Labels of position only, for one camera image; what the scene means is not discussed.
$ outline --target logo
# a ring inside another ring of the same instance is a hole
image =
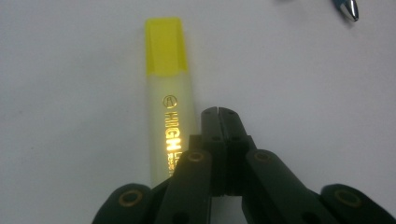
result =
[[[176,97],[173,95],[163,97],[163,105],[168,109],[175,107],[177,105]]]

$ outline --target metal pen tip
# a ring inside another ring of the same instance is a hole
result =
[[[355,0],[346,0],[341,4],[340,10],[351,21],[357,21],[359,19],[358,4]]]

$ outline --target white surface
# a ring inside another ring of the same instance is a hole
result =
[[[0,223],[91,223],[149,183],[145,19],[184,22],[197,115],[235,110],[312,190],[360,189],[396,216],[396,2],[0,2]],[[244,223],[216,199],[212,223]]]

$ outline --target yellow highlighter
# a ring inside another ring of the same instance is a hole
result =
[[[197,134],[184,40],[179,18],[146,21],[150,113],[151,184],[175,171],[190,134]]]

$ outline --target highlighter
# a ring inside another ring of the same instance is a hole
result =
[[[172,176],[198,130],[180,19],[148,19],[145,29],[151,184],[157,186]]]

